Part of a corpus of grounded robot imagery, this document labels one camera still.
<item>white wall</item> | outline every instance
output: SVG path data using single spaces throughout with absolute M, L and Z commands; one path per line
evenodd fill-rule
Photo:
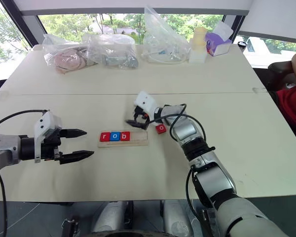
M 59 8 L 152 7 L 249 10 L 252 0 L 14 0 L 21 11 Z
M 253 0 L 240 30 L 296 39 L 296 0 Z

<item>tissue box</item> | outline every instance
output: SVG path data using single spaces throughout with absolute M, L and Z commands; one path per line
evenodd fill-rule
M 227 53 L 232 43 L 229 39 L 223 41 L 221 37 L 215 33 L 207 33 L 205 41 L 207 42 L 207 52 L 212 56 Z

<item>clear plastic bag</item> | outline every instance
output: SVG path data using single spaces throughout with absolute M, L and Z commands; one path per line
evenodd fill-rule
M 137 68 L 135 41 L 130 36 L 119 34 L 85 34 L 82 41 L 88 45 L 87 57 L 105 66 Z
M 149 6 L 145 7 L 144 49 L 148 62 L 176 64 L 188 59 L 190 44 Z
M 87 45 L 69 42 L 54 35 L 45 34 L 44 59 L 48 66 L 60 73 L 67 73 L 96 64 L 87 57 Z

